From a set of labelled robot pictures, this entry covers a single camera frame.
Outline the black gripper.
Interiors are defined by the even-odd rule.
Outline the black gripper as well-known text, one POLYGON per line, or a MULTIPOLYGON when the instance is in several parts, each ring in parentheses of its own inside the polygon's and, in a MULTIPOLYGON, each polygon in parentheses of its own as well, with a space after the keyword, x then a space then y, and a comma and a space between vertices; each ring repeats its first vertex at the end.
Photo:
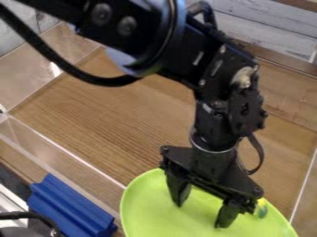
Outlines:
POLYGON ((238 140, 226 149, 216 150, 192 138, 192 147, 164 145, 160 148, 160 168, 166 175, 169 192, 182 207, 197 187, 222 200, 214 228, 226 229, 240 214, 256 212, 263 188, 251 179, 264 163, 264 149, 255 135, 248 136, 259 152, 259 165, 248 169, 242 164, 238 140))

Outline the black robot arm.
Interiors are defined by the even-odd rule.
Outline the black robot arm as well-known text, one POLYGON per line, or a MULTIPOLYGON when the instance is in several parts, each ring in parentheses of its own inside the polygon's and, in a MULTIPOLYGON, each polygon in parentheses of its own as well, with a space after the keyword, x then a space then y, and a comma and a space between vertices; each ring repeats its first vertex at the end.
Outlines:
POLYGON ((220 31, 212 5, 185 0, 19 0, 62 19, 85 38, 101 43, 123 70, 103 78, 77 69, 28 27, 26 41, 73 76, 109 87, 158 74, 186 85, 196 115, 189 147, 165 145, 161 167, 174 203, 193 187, 220 197, 216 227, 252 213, 264 195, 252 170, 240 163, 238 144, 265 125, 259 91, 259 61, 220 31))

